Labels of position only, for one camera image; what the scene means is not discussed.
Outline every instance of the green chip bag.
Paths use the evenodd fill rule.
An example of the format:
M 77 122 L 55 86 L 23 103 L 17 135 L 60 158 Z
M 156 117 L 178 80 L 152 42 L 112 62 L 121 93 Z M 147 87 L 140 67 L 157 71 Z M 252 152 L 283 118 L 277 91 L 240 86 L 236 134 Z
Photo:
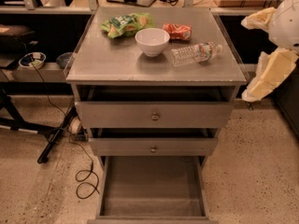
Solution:
M 111 18 L 101 24 L 101 29 L 108 37 L 135 35 L 139 30 L 154 27 L 149 13 L 130 13 L 128 15 Z

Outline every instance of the open bottom drawer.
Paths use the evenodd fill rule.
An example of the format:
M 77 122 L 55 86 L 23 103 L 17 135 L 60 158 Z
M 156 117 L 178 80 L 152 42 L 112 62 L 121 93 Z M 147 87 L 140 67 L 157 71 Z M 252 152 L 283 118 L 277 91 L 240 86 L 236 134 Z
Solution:
M 98 215 L 89 224 L 209 221 L 197 157 L 108 157 Z

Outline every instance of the drawer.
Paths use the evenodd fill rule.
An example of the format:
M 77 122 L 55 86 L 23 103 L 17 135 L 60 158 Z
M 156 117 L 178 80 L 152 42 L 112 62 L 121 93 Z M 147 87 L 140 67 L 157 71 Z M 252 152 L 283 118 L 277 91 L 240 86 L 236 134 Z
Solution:
M 95 156 L 208 156 L 217 138 L 206 129 L 103 129 L 89 143 Z
M 221 128 L 227 102 L 76 102 L 85 128 Z
M 216 224 L 208 219 L 197 157 L 107 157 L 89 224 Z

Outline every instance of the concrete floor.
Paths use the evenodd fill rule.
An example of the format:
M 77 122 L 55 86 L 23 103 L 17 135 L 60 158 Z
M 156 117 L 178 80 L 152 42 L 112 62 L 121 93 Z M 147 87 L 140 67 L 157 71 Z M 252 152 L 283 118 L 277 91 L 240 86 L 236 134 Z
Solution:
M 50 97 L 65 111 L 71 97 Z M 45 97 L 13 96 L 27 121 L 60 125 L 64 114 Z M 219 144 L 203 171 L 209 216 L 220 224 L 299 223 L 299 144 L 272 102 L 242 102 L 219 136 Z M 1 117 L 6 117 L 1 110 Z M 0 223 L 79 224 L 94 219 L 98 194 L 76 196 L 75 175 L 89 169 L 91 160 L 82 148 L 69 143 L 67 132 L 49 154 L 37 159 L 47 140 L 43 135 L 0 129 Z M 94 171 L 102 170 L 88 143 Z M 94 176 L 90 181 L 95 183 Z M 90 188 L 80 189 L 80 194 Z

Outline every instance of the metal stand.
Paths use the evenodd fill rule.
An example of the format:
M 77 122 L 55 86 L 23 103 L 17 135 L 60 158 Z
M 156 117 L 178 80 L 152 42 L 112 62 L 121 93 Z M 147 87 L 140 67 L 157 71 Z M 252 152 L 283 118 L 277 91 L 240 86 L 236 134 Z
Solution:
M 53 146 L 57 143 L 61 133 L 69 123 L 69 121 L 76 116 L 76 108 L 72 107 L 72 109 L 68 112 L 64 121 L 59 129 L 50 127 L 47 125 L 40 125 L 35 123 L 30 123 L 25 121 L 14 104 L 11 103 L 11 98 L 7 96 L 5 91 L 0 88 L 0 109 L 5 108 L 9 115 L 13 119 L 4 119 L 0 118 L 0 128 L 9 127 L 10 130 L 13 131 L 27 131 L 30 133 L 39 133 L 45 135 L 47 140 L 49 140 L 48 145 L 38 158 L 38 163 L 45 163 L 48 161 L 48 154 L 52 150 Z

